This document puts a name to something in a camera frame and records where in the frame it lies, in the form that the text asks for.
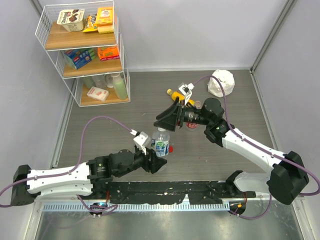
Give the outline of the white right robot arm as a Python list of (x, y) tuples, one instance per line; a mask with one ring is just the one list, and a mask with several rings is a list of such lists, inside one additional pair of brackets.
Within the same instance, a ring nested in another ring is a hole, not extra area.
[(204, 125), (204, 134), (211, 143), (240, 154), (264, 171), (234, 172), (229, 178), (231, 182), (225, 186), (230, 197), (236, 198), (247, 191), (261, 192), (290, 205), (309, 183), (301, 156), (294, 151), (283, 153), (253, 140), (229, 125), (223, 118), (224, 113), (220, 101), (212, 97), (207, 98), (200, 109), (183, 106), (176, 100), (156, 117), (153, 125), (171, 132), (184, 123)]

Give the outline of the clear bottle red label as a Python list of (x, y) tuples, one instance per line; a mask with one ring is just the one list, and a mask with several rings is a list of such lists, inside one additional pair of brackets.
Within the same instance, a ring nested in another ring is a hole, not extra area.
[[(199, 100), (196, 100), (192, 106), (196, 109), (201, 109), (202, 103)], [(187, 122), (186, 126), (189, 131), (194, 131), (198, 125), (196, 123)]]

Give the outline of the yellow juice bottle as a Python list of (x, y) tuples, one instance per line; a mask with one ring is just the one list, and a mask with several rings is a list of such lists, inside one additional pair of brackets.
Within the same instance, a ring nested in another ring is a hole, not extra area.
[(166, 93), (172, 98), (173, 101), (176, 101), (179, 99), (179, 103), (186, 105), (191, 105), (193, 106), (195, 104), (195, 101), (192, 100), (191, 98), (188, 99), (188, 101), (185, 101), (184, 95), (179, 93), (178, 91), (173, 91), (172, 89), (168, 89)]

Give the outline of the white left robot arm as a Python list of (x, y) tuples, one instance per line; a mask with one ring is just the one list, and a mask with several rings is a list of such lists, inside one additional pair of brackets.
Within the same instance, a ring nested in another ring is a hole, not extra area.
[(25, 206), (35, 200), (51, 197), (92, 196), (102, 199), (107, 193), (106, 184), (139, 168), (154, 174), (167, 163), (153, 149), (146, 152), (136, 148), (83, 162), (78, 166), (35, 170), (27, 164), (20, 165), (13, 176), (11, 206)]

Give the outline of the clear bottle blue white label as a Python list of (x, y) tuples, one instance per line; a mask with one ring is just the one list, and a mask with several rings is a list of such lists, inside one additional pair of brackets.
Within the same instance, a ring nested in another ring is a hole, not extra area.
[(165, 157), (169, 154), (170, 134), (164, 128), (158, 127), (152, 134), (151, 148), (158, 157)]

